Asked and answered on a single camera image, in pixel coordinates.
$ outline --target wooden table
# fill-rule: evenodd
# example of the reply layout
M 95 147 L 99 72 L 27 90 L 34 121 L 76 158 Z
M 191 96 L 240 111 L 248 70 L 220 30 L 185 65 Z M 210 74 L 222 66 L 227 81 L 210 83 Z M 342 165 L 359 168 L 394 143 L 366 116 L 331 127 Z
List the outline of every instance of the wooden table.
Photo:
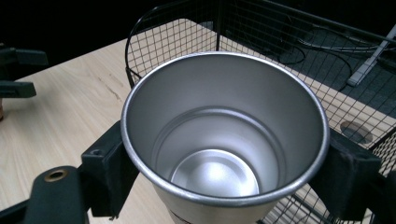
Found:
M 0 122 L 0 210 L 30 197 L 35 178 L 48 169 L 81 165 L 81 154 L 117 120 L 131 90 L 125 73 L 126 40 L 53 66 L 19 81 L 37 95 L 3 99 Z M 151 183 L 142 175 L 113 221 L 173 223 Z

